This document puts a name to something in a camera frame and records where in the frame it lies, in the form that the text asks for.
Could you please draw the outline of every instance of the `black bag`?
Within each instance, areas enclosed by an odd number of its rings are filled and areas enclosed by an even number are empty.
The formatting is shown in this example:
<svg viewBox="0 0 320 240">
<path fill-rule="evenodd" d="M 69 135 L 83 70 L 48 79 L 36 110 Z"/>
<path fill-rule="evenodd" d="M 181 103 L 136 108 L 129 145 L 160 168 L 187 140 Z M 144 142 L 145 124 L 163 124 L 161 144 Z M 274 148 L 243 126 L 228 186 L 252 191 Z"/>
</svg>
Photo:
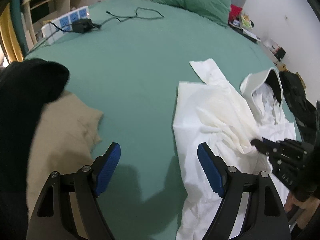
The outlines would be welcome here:
<svg viewBox="0 0 320 240">
<path fill-rule="evenodd" d="M 284 98 L 290 111 L 306 127 L 316 129 L 316 108 L 306 100 L 299 76 L 289 71 L 279 72 Z"/>
</svg>

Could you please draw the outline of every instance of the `white power strip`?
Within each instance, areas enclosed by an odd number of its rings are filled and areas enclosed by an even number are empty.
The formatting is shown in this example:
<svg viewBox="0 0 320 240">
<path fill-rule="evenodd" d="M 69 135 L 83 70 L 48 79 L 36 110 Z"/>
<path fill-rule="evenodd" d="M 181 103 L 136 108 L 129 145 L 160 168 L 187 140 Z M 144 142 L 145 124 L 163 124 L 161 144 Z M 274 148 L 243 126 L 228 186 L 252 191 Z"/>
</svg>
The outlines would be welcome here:
<svg viewBox="0 0 320 240">
<path fill-rule="evenodd" d="M 90 14 L 89 14 L 89 8 L 88 6 L 83 6 L 79 9 L 76 9 L 74 11 L 71 11 L 69 13 L 66 13 L 51 22 L 57 25 L 59 28 L 62 30 L 66 31 L 71 31 L 72 26 L 69 24 L 72 24 L 74 21 L 77 21 L 79 19 L 90 19 Z M 45 41 L 46 45 L 51 45 L 58 39 L 60 39 L 62 36 L 64 36 L 68 32 L 63 32 L 58 30 L 56 27 L 54 27 L 52 24 L 47 23 L 41 28 L 42 34 L 44 39 L 47 37 L 51 37 Z"/>
</svg>

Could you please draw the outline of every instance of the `black power adapter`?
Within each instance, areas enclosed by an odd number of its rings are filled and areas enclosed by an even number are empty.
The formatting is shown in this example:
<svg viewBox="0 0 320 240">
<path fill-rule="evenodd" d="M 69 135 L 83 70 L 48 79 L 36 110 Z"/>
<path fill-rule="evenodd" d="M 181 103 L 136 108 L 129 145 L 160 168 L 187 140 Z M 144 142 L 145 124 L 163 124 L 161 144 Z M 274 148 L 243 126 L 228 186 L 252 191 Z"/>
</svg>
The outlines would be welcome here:
<svg viewBox="0 0 320 240">
<path fill-rule="evenodd" d="M 72 31 L 75 33 L 86 33 L 94 28 L 100 29 L 100 24 L 95 24 L 91 19 L 80 19 L 72 23 Z"/>
</svg>

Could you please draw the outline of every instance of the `metal screw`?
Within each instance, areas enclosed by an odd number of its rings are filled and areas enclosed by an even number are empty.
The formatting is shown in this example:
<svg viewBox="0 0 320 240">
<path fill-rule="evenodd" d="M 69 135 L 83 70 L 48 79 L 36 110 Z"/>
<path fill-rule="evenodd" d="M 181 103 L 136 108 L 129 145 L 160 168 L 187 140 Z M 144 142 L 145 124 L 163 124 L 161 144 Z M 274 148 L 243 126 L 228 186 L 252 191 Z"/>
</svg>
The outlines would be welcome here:
<svg viewBox="0 0 320 240">
<path fill-rule="evenodd" d="M 229 166 L 228 167 L 228 171 L 230 171 L 230 172 L 236 172 L 237 171 L 237 168 L 236 167 L 234 167 L 234 166 Z"/>
<path fill-rule="evenodd" d="M 266 171 L 262 171 L 260 174 L 264 178 L 267 178 L 269 176 L 269 174 Z"/>
<path fill-rule="evenodd" d="M 51 172 L 51 174 L 50 174 L 51 178 L 55 178 L 57 176 L 58 176 L 58 172 L 57 171 Z"/>
<path fill-rule="evenodd" d="M 91 166 L 89 166 L 89 165 L 85 165 L 82 167 L 82 171 L 84 171 L 84 172 L 87 172 L 89 170 L 91 170 Z"/>
</svg>

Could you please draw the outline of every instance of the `desk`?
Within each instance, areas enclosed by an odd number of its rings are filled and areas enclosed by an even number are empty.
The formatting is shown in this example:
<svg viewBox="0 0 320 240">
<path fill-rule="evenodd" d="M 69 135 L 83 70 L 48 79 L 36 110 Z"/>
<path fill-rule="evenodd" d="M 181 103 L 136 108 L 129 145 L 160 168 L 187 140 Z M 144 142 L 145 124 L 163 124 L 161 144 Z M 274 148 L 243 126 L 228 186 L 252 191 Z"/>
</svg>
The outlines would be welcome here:
<svg viewBox="0 0 320 240">
<path fill-rule="evenodd" d="M 36 22 L 32 22 L 32 10 L 39 6 L 48 3 L 49 14 L 41 18 Z M 41 31 L 41 27 L 45 21 L 55 19 L 61 15 L 64 15 L 72 10 L 72 8 L 80 8 L 81 6 L 88 5 L 87 0 L 23 0 L 21 5 L 21 11 L 23 12 L 25 20 L 25 34 L 27 42 L 34 45 L 37 43 L 36 33 Z"/>
</svg>

